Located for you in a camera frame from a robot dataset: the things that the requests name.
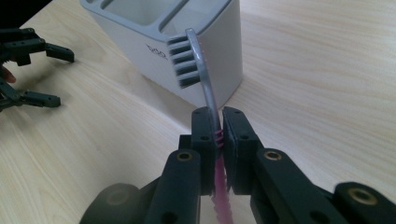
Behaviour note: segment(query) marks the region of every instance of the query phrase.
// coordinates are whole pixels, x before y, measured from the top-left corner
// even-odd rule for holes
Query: light wood table surface
[[[396,202],[396,5],[392,1],[241,0],[244,80],[228,106],[266,147],[316,185],[369,185]],[[18,90],[58,108],[0,113],[0,223],[79,223],[115,183],[161,175],[194,106],[142,77],[78,0],[54,0],[23,27],[76,53],[5,66]],[[231,195],[235,223],[255,223]],[[202,201],[201,223],[216,223]]]

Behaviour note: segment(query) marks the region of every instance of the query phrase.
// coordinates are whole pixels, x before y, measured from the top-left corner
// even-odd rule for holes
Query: screw hole
[[[312,220],[314,220],[318,224],[330,223],[329,218],[325,214],[323,214],[322,212],[312,211],[312,212],[309,213],[309,216],[311,216]]]
[[[177,221],[177,215],[173,212],[166,212],[161,216],[162,224],[175,224]]]
[[[107,203],[115,206],[125,203],[129,198],[129,192],[126,189],[116,189],[107,195]]]
[[[270,161],[280,161],[282,159],[282,155],[274,151],[266,151],[264,157]]]
[[[376,205],[378,203],[378,199],[365,189],[349,189],[347,192],[358,203],[366,205]]]
[[[189,152],[180,152],[177,154],[178,161],[189,161],[192,159],[192,155]]]

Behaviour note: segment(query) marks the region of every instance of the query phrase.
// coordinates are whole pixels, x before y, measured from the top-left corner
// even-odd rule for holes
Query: toothbrush
[[[190,28],[186,30],[185,35],[173,37],[167,44],[180,88],[187,88],[201,82],[206,105],[212,118],[212,133],[214,134],[216,147],[220,151],[219,157],[216,159],[215,194],[212,201],[215,204],[219,223],[232,224],[233,218],[225,183],[224,159],[221,152],[223,144],[219,112],[200,43],[194,30]]]

